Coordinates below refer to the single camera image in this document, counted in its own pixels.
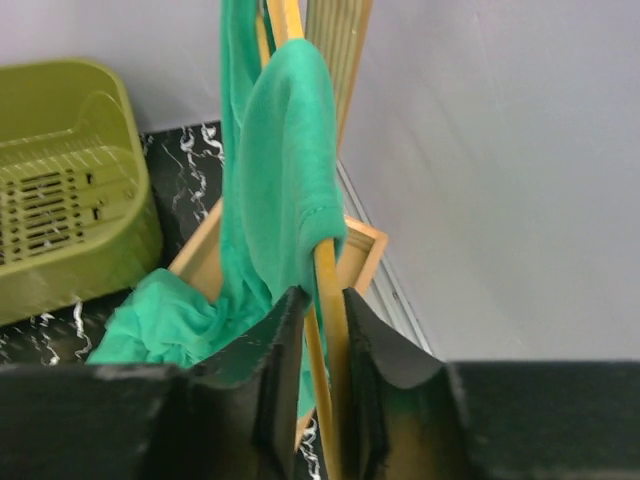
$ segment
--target wall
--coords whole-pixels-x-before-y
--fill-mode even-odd
[[[640,358],[638,18],[377,0],[342,160],[437,355]]]
[[[0,0],[0,11],[0,65],[101,61],[143,131],[219,118],[219,0]]]

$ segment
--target green garment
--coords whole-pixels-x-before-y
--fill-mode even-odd
[[[144,279],[108,324],[90,363],[189,367],[259,322],[292,285],[317,299],[313,249],[346,238],[337,186],[331,80],[307,41],[287,42],[261,71],[255,0],[223,0],[221,19],[223,286],[209,305],[167,270]],[[298,413],[314,405],[305,349]]]

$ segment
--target laundry basket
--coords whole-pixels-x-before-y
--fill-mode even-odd
[[[0,68],[0,325],[133,286],[161,247],[121,81],[85,60]]]

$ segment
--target black marble table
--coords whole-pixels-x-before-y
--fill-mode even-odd
[[[221,196],[221,141],[218,122],[141,136],[164,236],[159,266],[169,265]],[[0,364],[84,362],[129,293],[123,290],[1,327]],[[296,479],[326,478],[317,435],[314,420],[296,458]]]

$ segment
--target basket rim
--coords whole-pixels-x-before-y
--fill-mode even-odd
[[[76,256],[84,255],[96,250],[102,250],[109,246],[112,242],[117,240],[124,231],[129,228],[133,221],[142,213],[145,208],[147,197],[150,193],[151,181],[149,178],[149,172],[145,161],[144,154],[142,153],[142,146],[140,144],[139,132],[135,123],[135,116],[133,114],[133,108],[127,94],[126,87],[122,79],[111,68],[89,58],[85,57],[63,57],[53,60],[43,60],[38,62],[22,63],[7,65],[0,67],[0,75],[7,70],[15,70],[22,68],[42,67],[46,65],[81,65],[89,68],[95,68],[107,75],[114,83],[118,100],[120,101],[122,112],[124,114],[124,121],[127,125],[127,132],[129,134],[129,143],[131,153],[136,164],[136,170],[138,172],[138,188],[136,190],[136,196],[133,198],[131,207],[127,209],[124,216],[113,224],[113,228],[109,230],[108,234],[102,235],[99,238],[94,238],[84,243],[78,243],[72,246],[72,248],[61,248],[55,250],[46,255],[38,255],[36,257],[30,257],[20,262],[10,263],[8,265],[0,266],[0,278],[3,276],[12,275],[24,271],[24,266],[27,265],[28,269],[39,268],[42,266],[54,264],[64,261],[65,259]]]

